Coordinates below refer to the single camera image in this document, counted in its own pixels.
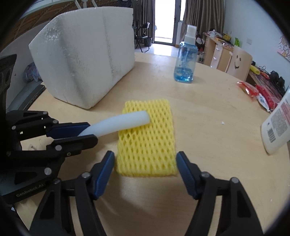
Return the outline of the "glass balcony door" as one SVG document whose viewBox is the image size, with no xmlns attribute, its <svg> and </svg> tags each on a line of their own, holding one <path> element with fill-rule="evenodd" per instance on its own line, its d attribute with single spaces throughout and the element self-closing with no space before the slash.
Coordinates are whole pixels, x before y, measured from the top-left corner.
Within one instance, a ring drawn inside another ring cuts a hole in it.
<svg viewBox="0 0 290 236">
<path fill-rule="evenodd" d="M 184 0 L 156 0 L 154 42 L 178 46 L 185 12 Z"/>
</svg>

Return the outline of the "wooden desk with drawers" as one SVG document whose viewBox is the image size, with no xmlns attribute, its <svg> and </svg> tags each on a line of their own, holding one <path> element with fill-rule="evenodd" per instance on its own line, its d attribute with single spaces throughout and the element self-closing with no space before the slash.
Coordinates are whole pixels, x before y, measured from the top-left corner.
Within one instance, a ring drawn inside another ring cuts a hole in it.
<svg viewBox="0 0 290 236">
<path fill-rule="evenodd" d="M 204 65 L 227 72 L 233 55 L 233 45 L 217 38 L 212 38 L 207 33 L 203 33 L 203 36 L 205 38 Z"/>
</svg>

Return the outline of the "black folding chair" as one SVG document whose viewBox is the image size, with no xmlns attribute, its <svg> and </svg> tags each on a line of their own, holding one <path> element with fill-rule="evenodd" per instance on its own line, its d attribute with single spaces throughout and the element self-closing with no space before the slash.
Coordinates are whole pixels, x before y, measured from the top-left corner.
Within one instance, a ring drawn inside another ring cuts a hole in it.
<svg viewBox="0 0 290 236">
<path fill-rule="evenodd" d="M 141 26 L 139 26 L 139 28 L 137 30 L 137 33 L 134 36 L 134 39 L 137 42 L 137 44 L 135 46 L 135 49 L 139 47 L 142 53 L 143 53 L 143 50 L 142 50 L 142 47 L 141 47 L 141 42 L 142 41 L 145 41 L 147 43 L 148 49 L 145 51 L 145 53 L 148 52 L 149 49 L 150 49 L 150 47 L 148 45 L 148 35 L 146 34 L 146 32 L 148 31 L 149 27 L 150 27 L 150 23 L 149 22 L 147 22 L 145 24 L 142 24 Z"/>
</svg>

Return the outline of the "blue spray bottle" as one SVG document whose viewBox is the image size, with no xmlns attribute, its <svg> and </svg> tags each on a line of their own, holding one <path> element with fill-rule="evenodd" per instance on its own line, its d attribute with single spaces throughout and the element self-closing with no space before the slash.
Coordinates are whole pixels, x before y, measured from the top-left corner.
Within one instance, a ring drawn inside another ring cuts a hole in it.
<svg viewBox="0 0 290 236">
<path fill-rule="evenodd" d="M 173 77 L 181 83 L 192 83 L 197 61 L 198 47 L 196 46 L 197 27 L 188 25 L 184 41 L 179 45 L 177 61 Z"/>
</svg>

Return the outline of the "right brown curtain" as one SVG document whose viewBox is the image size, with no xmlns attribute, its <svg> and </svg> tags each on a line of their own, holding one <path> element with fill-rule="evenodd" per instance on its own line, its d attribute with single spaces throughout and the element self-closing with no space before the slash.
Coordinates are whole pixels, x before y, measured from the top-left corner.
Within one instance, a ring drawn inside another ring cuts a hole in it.
<svg viewBox="0 0 290 236">
<path fill-rule="evenodd" d="M 187 26 L 197 27 L 197 32 L 202 34 L 210 29 L 218 33 L 223 32 L 225 17 L 225 1 L 223 0 L 187 0 L 182 21 L 181 39 L 184 38 Z"/>
</svg>

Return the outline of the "wooden smiley chair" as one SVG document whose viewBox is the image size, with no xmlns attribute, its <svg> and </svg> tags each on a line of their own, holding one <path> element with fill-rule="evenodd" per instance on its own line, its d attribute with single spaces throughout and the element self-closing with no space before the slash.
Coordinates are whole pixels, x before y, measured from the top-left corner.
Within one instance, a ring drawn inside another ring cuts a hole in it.
<svg viewBox="0 0 290 236">
<path fill-rule="evenodd" d="M 238 46 L 234 46 L 226 73 L 241 81 L 246 81 L 252 60 L 253 57 L 249 53 Z"/>
</svg>

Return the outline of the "red snack packet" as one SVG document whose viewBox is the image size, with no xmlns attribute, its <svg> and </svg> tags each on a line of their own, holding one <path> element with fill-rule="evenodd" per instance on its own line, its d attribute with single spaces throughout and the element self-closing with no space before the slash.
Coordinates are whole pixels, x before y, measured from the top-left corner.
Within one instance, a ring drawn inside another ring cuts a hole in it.
<svg viewBox="0 0 290 236">
<path fill-rule="evenodd" d="M 259 91 L 247 82 L 237 82 L 237 85 L 249 96 L 249 97 L 257 97 L 259 95 Z"/>
</svg>

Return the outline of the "white foam tube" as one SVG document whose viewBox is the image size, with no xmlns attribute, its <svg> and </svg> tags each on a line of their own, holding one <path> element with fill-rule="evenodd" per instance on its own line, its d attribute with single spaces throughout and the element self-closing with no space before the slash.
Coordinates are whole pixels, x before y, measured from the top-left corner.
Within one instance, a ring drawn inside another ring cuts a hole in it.
<svg viewBox="0 0 290 236">
<path fill-rule="evenodd" d="M 110 133 L 131 129 L 150 123 L 147 111 L 138 111 L 110 117 L 89 126 L 78 136 L 95 135 L 96 137 L 105 136 Z"/>
</svg>

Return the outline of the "brown curtain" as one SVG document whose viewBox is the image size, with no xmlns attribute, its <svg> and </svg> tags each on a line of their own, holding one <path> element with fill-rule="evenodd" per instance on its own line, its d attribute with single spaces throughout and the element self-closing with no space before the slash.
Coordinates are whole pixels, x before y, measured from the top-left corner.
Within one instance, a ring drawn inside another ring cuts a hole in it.
<svg viewBox="0 0 290 236">
<path fill-rule="evenodd" d="M 184 38 L 187 26 L 197 27 L 197 32 L 202 34 L 210 29 L 218 33 L 223 32 L 225 17 L 225 1 L 223 0 L 187 0 L 182 21 L 181 39 Z"/>
<path fill-rule="evenodd" d="M 131 1 L 133 7 L 134 22 L 137 27 L 150 23 L 148 36 L 155 38 L 155 0 Z"/>
</svg>

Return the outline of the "anime wall poster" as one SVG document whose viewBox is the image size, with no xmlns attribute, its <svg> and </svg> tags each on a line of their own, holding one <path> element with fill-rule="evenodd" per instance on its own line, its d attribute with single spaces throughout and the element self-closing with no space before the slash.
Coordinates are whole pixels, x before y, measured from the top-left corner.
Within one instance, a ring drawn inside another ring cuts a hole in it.
<svg viewBox="0 0 290 236">
<path fill-rule="evenodd" d="M 285 59 L 290 61 L 290 51 L 289 51 L 289 43 L 285 36 L 280 37 L 280 42 L 278 44 L 278 51 L 280 55 L 282 55 Z"/>
</svg>

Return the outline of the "white styrofoam box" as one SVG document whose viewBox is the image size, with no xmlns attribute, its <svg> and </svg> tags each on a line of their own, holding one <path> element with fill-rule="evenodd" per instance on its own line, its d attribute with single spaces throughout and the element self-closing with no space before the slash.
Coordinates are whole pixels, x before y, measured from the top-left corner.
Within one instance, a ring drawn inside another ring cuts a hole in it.
<svg viewBox="0 0 290 236">
<path fill-rule="evenodd" d="M 29 44 L 55 98 L 84 109 L 97 104 L 135 64 L 133 10 L 84 8 L 52 19 Z"/>
</svg>

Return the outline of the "left brown curtain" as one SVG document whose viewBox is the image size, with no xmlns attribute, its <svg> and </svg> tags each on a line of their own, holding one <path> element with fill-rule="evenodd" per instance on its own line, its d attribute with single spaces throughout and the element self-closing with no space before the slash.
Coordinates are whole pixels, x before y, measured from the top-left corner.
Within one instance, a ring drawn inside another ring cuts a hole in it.
<svg viewBox="0 0 290 236">
<path fill-rule="evenodd" d="M 155 0 L 131 1 L 133 7 L 134 22 L 137 27 L 150 23 L 148 36 L 155 38 Z"/>
</svg>

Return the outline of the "white lotion bottle red cap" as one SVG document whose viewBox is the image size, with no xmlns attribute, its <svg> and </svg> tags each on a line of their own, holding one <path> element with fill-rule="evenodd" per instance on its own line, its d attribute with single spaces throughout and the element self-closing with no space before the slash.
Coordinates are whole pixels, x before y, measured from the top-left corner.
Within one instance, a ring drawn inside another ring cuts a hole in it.
<svg viewBox="0 0 290 236">
<path fill-rule="evenodd" d="M 275 153 L 289 141 L 290 93 L 287 89 L 278 106 L 261 125 L 264 148 L 268 154 Z"/>
</svg>

